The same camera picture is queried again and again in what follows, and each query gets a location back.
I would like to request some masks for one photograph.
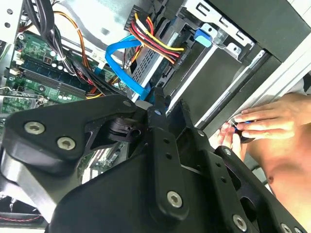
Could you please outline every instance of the hand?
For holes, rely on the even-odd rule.
[[[299,108],[294,101],[277,101],[242,111],[235,121],[242,135],[255,139],[286,139],[293,137],[298,127]]]
[[[245,158],[246,147],[241,148],[239,135],[234,133],[235,129],[230,127],[229,123],[225,123],[209,140],[210,144],[216,149],[219,146],[226,146],[243,161]]]

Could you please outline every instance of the silver screw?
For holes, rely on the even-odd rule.
[[[295,227],[294,229],[295,229],[296,233],[302,233],[302,231],[299,230],[297,227]]]
[[[27,133],[31,134],[41,134],[45,131],[44,125],[36,121],[30,121],[24,125],[24,129]]]
[[[155,113],[157,114],[157,115],[162,115],[162,113],[160,112],[160,110],[157,110],[157,109],[155,109]]]
[[[175,208],[180,208],[183,205],[183,200],[181,199],[181,196],[174,191],[170,191],[167,193],[167,200]]]
[[[204,136],[205,136],[205,134],[203,133],[203,131],[202,131],[202,130],[198,130],[198,133],[199,133],[199,135],[200,135],[200,136],[202,136],[202,137],[204,137]]]
[[[130,102],[128,102],[128,101],[123,101],[123,103],[126,105],[126,106],[128,106],[128,107],[132,107],[132,105],[131,105],[131,103]]]
[[[24,34],[20,34],[20,35],[18,36],[18,38],[19,38],[20,40],[24,40],[24,39],[25,39],[25,35],[24,35]]]
[[[76,147],[76,143],[70,137],[61,137],[57,140],[57,145],[63,150],[72,150]]]
[[[231,155],[231,151],[229,151],[228,149],[224,149],[224,151],[225,151],[225,153],[227,154],[227,155]]]
[[[284,233],[292,233],[291,229],[284,223],[281,223],[281,227]]]
[[[244,219],[240,215],[234,215],[232,217],[234,224],[242,231],[246,232],[247,225],[244,221]]]

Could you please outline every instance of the blue latch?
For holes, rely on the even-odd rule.
[[[207,48],[209,48],[212,45],[211,37],[201,29],[196,30],[193,38]]]

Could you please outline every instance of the motherboard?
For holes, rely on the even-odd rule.
[[[79,52],[71,52],[82,61]],[[90,58],[88,62],[93,71],[99,65]],[[93,86],[81,83],[64,67],[59,55],[39,35],[24,32],[18,36],[9,75],[2,78],[0,87],[0,134],[11,113],[86,99]],[[116,77],[109,67],[98,76],[106,82]],[[119,82],[116,88],[124,90],[125,84]]]

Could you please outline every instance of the person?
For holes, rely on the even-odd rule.
[[[225,123],[217,132],[217,144],[232,148],[241,160],[249,152],[276,198],[311,232],[311,96],[286,94],[242,111],[235,121],[244,137],[255,140],[241,145],[234,128]]]

